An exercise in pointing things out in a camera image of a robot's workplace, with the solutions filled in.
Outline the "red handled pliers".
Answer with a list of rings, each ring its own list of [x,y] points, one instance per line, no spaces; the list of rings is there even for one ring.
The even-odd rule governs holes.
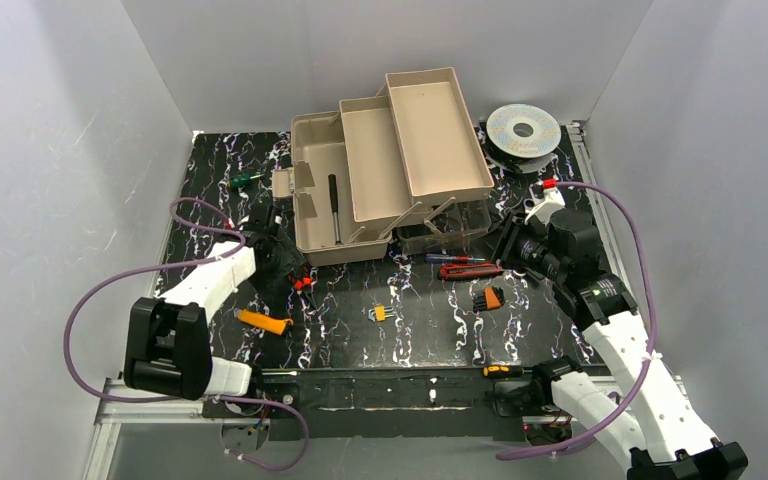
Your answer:
[[[288,275],[288,280],[292,284],[293,290],[300,296],[305,309],[316,311],[318,306],[313,295],[313,278],[310,269],[306,266],[297,268]]]

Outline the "black handled silver tool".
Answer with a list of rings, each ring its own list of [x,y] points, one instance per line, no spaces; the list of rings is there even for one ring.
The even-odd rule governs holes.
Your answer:
[[[329,187],[329,199],[331,214],[333,220],[333,229],[335,236],[335,244],[340,245],[342,243],[341,227],[339,220],[339,194],[337,176],[335,174],[328,175],[328,187]]]

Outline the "translucent brown tool box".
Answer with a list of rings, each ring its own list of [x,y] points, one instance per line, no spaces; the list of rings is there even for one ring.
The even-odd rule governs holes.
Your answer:
[[[465,248],[490,229],[495,182],[451,67],[389,73],[374,96],[296,116],[290,148],[273,195],[291,200],[296,246],[312,266],[378,260],[392,241],[406,254]]]

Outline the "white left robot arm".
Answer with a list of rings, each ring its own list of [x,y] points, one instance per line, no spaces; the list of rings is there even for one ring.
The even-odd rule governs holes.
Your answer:
[[[209,324],[244,283],[268,306],[270,320],[288,312],[287,299],[306,260],[280,226],[272,203],[251,209],[241,236],[222,234],[180,283],[130,312],[124,381],[136,390],[187,400],[244,396],[255,367],[215,357]]]

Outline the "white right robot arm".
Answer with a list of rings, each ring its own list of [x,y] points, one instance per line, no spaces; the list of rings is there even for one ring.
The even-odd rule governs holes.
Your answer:
[[[737,479],[743,448],[725,443],[699,417],[657,352],[622,280],[600,265],[590,214],[568,208],[546,223],[510,213],[493,260],[546,278],[556,303],[601,356],[618,387],[614,400],[568,356],[530,369],[522,387],[496,391],[511,406],[554,406],[607,449],[629,479]]]

